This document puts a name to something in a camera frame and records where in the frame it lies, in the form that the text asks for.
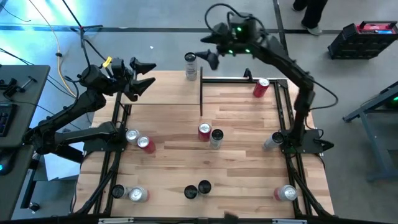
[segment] keyboard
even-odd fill
[[[0,137],[6,137],[17,111],[15,104],[0,104]]]

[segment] sneaker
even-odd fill
[[[306,27],[303,24],[301,24],[301,26],[304,27],[306,30],[308,30],[309,33],[312,35],[321,35],[322,34],[322,30],[321,30],[321,28],[319,28],[319,26],[316,26],[315,28],[312,28],[312,29]]]
[[[301,12],[301,11],[303,11],[304,9],[302,9],[302,10],[297,10],[297,9],[295,9],[294,6],[292,5],[292,10],[295,11],[295,12]]]

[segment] concrete floor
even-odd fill
[[[52,25],[75,25],[61,1],[34,2]],[[106,27],[138,28],[204,28],[203,15],[209,6],[216,2],[225,2],[239,11],[253,13],[268,29],[278,28],[272,0],[67,1],[83,25],[103,24]],[[290,9],[292,3],[293,0],[279,0],[284,28],[301,29],[300,19],[303,14],[293,12]],[[5,6],[8,11],[32,21],[18,21],[1,10],[0,26],[27,26],[18,31],[0,30],[0,47],[32,63],[50,65],[50,75],[59,80],[55,56],[57,46],[53,34],[32,31],[29,28],[32,25],[45,25],[40,15],[25,0],[8,1]],[[220,8],[215,11],[209,17],[211,24],[225,20],[226,9]],[[352,22],[359,23],[363,20],[396,20],[397,11],[396,0],[329,0],[320,25],[324,29],[341,29]],[[74,78],[85,68],[79,36],[73,32],[57,32],[57,35],[61,52],[64,54],[62,72]],[[193,32],[87,33],[88,38],[104,55],[124,60],[137,57],[142,62],[155,62],[157,70],[182,70],[183,55],[186,52],[214,49],[214,46],[199,41],[205,35]],[[313,112],[316,126],[325,130],[324,139],[335,143],[335,147],[325,153],[326,176],[335,213],[344,218],[397,223],[398,182],[366,182],[366,174],[377,171],[370,142],[360,120],[346,124],[341,118],[369,97],[397,81],[394,62],[398,60],[398,44],[392,44],[372,60],[330,60],[326,47],[335,37],[336,35],[314,37],[308,34],[286,34],[289,55],[297,59],[303,69],[311,71],[318,82],[334,91],[340,98],[337,106]],[[92,63],[101,62],[90,48],[88,54]],[[0,54],[0,62],[20,64],[4,54]],[[202,61],[199,61],[199,64],[204,66],[205,76],[240,77],[248,67],[257,77],[284,77],[274,67],[252,60],[248,55],[222,58],[220,68],[216,72],[211,71]],[[315,91],[317,95],[314,106],[332,102],[333,98],[327,92],[319,88]],[[45,86],[39,101],[41,106],[51,111],[58,111],[63,105],[70,103],[71,98],[49,84]],[[45,116],[46,112],[38,109],[32,126]],[[74,124],[81,128],[90,125],[85,116],[76,120]],[[34,199],[42,205],[42,209],[34,215],[27,210],[16,209],[13,218],[67,214],[73,188],[73,182],[44,182],[38,185],[34,192]]]

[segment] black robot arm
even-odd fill
[[[90,65],[81,75],[79,82],[87,90],[82,93],[70,106],[64,106],[63,110],[28,130],[24,136],[25,144],[32,144],[39,154],[54,153],[71,161],[81,162],[82,153],[69,146],[74,142],[92,139],[103,139],[106,142],[120,136],[115,125],[108,121],[97,128],[90,128],[69,133],[57,133],[56,131],[71,123],[88,112],[94,112],[103,108],[106,104],[105,95],[112,96],[114,93],[123,92],[131,101],[137,101],[145,90],[155,81],[155,78],[137,80],[138,74],[145,74],[152,70],[156,64],[140,63],[136,58],[130,61],[132,69],[124,66],[123,60],[115,58],[112,61],[112,73],[107,70],[106,76],[96,65]]]
[[[232,27],[228,27],[223,23],[218,24],[213,28],[215,32],[201,40],[202,42],[216,44],[217,53],[212,53],[208,50],[206,52],[198,52],[196,55],[207,60],[211,69],[216,70],[219,64],[219,55],[251,54],[253,58],[275,66],[295,83],[299,87],[299,93],[294,103],[296,115],[294,124],[289,132],[285,134],[285,137],[288,140],[286,142],[292,146],[301,146],[305,131],[304,119],[308,116],[310,105],[315,96],[313,77],[308,72],[304,72],[295,63],[295,60],[292,60],[286,54],[286,51],[274,36],[268,35],[263,30],[256,30],[256,26],[253,24],[250,26],[245,25],[245,23],[253,23],[255,21],[244,19],[236,19],[236,21],[238,21],[236,27],[250,27],[255,32],[247,30],[246,34],[238,35]]]

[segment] person's leg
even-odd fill
[[[321,21],[322,11],[328,0],[308,0],[307,10],[301,23],[308,29],[318,27]]]
[[[308,5],[308,0],[295,0],[293,3],[293,9],[295,11],[301,11]]]

